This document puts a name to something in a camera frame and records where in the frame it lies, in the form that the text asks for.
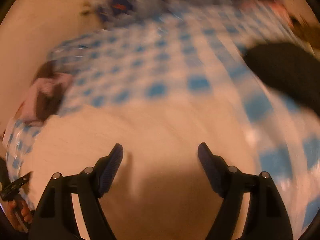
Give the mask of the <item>person's left hand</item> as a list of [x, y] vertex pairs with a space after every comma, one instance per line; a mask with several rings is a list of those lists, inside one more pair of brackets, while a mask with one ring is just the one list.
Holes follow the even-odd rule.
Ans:
[[7, 218], [11, 222], [15, 230], [22, 232], [23, 227], [21, 226], [17, 216], [15, 215], [15, 211], [17, 211], [17, 209], [20, 210], [22, 220], [28, 224], [30, 224], [33, 221], [33, 216], [27, 203], [23, 198], [19, 197], [16, 200], [7, 202]]

